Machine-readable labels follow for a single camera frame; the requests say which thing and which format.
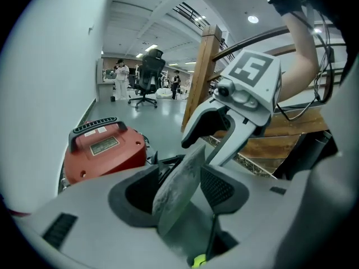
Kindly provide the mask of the wooden newel post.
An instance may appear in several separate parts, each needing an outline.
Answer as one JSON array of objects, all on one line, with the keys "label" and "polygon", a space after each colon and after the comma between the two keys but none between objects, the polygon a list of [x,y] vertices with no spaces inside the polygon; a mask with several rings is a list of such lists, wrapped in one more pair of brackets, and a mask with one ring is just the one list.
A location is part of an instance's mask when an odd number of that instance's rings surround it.
[{"label": "wooden newel post", "polygon": [[216,62],[213,62],[213,57],[219,52],[221,38],[222,31],[218,25],[206,26],[202,31],[196,66],[182,121],[182,133],[195,109],[207,99],[210,84],[209,78],[214,73],[216,65]]}]

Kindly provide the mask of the wooden stair handrail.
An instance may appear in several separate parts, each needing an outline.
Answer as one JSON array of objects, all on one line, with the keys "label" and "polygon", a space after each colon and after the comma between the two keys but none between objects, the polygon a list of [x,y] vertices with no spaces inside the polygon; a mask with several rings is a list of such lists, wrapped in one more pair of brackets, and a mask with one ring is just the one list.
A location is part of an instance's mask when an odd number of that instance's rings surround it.
[{"label": "wooden stair handrail", "polygon": [[276,36],[287,34],[287,33],[289,33],[288,28],[286,26],[281,26],[281,27],[266,31],[264,33],[252,36],[250,38],[247,38],[247,39],[245,39],[245,40],[243,40],[241,42],[238,42],[235,45],[233,45],[233,46],[231,46],[229,48],[226,48],[225,50],[219,52],[217,55],[215,55],[212,58],[212,61],[216,62],[216,61],[218,61],[218,60],[220,60],[220,59],[222,59],[222,58],[224,58],[224,57],[226,57],[228,55],[231,55],[232,53],[234,53],[236,51],[239,51],[239,50],[249,46],[249,45],[252,45],[252,44],[255,44],[255,43],[261,42],[263,40],[276,37]]}]

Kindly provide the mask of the red vacuum cleaner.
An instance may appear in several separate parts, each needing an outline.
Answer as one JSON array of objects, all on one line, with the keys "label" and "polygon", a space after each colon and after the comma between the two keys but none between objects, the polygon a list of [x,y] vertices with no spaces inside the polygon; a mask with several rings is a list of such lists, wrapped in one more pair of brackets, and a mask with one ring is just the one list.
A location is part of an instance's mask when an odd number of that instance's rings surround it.
[{"label": "red vacuum cleaner", "polygon": [[70,185],[144,166],[146,142],[117,117],[86,122],[68,135],[65,178]]}]

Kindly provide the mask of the black office chair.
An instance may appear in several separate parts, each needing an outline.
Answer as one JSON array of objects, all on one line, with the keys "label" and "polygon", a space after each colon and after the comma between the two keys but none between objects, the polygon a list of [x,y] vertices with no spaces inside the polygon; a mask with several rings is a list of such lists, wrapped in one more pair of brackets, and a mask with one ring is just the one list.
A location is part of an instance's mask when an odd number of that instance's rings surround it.
[{"label": "black office chair", "polygon": [[139,78],[134,83],[134,90],[140,94],[139,98],[129,98],[128,104],[137,101],[135,109],[138,110],[139,104],[148,102],[156,109],[157,100],[148,98],[149,94],[155,94],[159,88],[159,77],[165,66],[165,60],[162,58],[163,51],[151,49],[142,58],[142,65],[139,66]]}]

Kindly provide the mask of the grey cabinet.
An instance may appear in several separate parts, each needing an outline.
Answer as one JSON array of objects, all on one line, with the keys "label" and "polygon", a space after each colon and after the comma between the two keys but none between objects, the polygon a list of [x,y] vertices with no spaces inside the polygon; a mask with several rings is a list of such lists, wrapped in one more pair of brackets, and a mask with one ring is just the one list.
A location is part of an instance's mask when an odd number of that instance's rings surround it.
[{"label": "grey cabinet", "polygon": [[108,78],[107,70],[104,68],[104,59],[99,58],[96,63],[96,89],[98,102],[111,101],[113,97],[114,79]]}]

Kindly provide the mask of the grey cloth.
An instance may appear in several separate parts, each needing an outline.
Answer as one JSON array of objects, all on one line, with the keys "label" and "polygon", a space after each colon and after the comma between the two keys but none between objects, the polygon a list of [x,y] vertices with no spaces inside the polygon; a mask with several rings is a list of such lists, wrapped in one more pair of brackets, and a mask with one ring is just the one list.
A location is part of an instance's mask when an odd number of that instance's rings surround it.
[{"label": "grey cloth", "polygon": [[188,152],[158,189],[152,215],[158,219],[158,233],[166,235],[180,218],[200,184],[201,167],[205,164],[205,145]]}]

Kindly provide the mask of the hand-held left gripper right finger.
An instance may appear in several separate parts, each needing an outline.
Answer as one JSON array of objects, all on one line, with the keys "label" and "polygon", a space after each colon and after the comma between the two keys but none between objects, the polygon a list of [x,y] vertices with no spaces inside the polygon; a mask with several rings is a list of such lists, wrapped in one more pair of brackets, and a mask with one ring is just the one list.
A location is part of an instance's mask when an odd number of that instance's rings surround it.
[{"label": "hand-held left gripper right finger", "polygon": [[290,181],[204,165],[200,188],[213,212],[206,260],[239,245],[282,201]]}]

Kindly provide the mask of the person's black top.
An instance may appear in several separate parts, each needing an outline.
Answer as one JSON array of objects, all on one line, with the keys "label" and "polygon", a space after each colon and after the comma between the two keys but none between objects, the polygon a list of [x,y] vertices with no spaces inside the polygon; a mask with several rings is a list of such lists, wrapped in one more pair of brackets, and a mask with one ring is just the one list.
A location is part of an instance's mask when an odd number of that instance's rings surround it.
[{"label": "person's black top", "polygon": [[346,44],[347,61],[343,69],[344,80],[359,53],[359,26],[354,22],[359,15],[359,0],[308,0],[340,31]]}]

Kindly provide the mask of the person's neon left shoe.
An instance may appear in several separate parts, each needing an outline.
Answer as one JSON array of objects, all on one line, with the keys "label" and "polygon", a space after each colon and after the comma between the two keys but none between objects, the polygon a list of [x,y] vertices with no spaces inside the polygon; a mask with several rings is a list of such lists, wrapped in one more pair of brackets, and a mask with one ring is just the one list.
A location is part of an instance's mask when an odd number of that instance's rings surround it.
[{"label": "person's neon left shoe", "polygon": [[207,263],[207,260],[206,260],[206,255],[205,254],[201,254],[201,255],[198,255],[194,258],[193,260],[193,264],[191,266],[192,269],[194,268],[198,268],[202,265],[205,265]]}]

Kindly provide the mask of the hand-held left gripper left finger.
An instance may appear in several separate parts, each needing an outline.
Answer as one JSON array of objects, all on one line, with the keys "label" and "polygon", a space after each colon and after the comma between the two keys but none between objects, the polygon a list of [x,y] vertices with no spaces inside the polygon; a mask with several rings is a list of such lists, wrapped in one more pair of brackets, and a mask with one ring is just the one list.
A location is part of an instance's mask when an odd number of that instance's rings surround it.
[{"label": "hand-held left gripper left finger", "polygon": [[30,243],[56,269],[188,269],[160,238],[144,166],[70,186],[30,216]]}]

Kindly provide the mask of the black balcony railing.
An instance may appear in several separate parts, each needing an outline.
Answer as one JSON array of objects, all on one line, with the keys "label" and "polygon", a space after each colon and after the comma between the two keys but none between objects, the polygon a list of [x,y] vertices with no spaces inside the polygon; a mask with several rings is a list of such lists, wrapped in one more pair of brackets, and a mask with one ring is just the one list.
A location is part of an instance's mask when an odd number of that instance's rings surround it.
[{"label": "black balcony railing", "polygon": [[177,12],[189,22],[193,23],[199,29],[210,26],[210,23],[206,20],[206,16],[199,14],[195,9],[193,9],[185,2],[175,6],[173,11]]}]

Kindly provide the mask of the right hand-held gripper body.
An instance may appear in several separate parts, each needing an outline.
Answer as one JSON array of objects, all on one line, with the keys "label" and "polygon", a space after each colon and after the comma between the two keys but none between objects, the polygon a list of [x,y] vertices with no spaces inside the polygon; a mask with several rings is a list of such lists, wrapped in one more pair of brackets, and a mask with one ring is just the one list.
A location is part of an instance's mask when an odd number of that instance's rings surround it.
[{"label": "right hand-held gripper body", "polygon": [[282,87],[280,59],[243,50],[222,72],[213,98],[265,127],[273,116]]}]

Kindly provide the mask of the person's right forearm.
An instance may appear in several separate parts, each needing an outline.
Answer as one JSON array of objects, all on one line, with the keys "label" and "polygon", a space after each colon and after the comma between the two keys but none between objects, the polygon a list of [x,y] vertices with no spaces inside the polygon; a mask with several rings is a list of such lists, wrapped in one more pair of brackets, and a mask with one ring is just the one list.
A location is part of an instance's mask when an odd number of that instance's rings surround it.
[{"label": "person's right forearm", "polygon": [[319,73],[314,38],[305,24],[307,20],[303,12],[287,13],[282,19],[292,36],[296,52],[289,70],[282,74],[279,103],[303,92]]}]

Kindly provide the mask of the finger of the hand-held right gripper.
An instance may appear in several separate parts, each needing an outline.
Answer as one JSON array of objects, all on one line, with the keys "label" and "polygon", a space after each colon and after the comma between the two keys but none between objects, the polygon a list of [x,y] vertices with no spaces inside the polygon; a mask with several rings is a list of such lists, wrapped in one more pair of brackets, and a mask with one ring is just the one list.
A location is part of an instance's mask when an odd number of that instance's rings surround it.
[{"label": "finger of the hand-held right gripper", "polygon": [[189,148],[201,137],[228,130],[230,122],[226,115],[229,110],[228,106],[215,99],[201,103],[186,124],[181,141],[182,148]]},{"label": "finger of the hand-held right gripper", "polygon": [[256,125],[238,113],[229,113],[227,134],[214,150],[214,165],[223,166],[242,148],[256,129]]}]

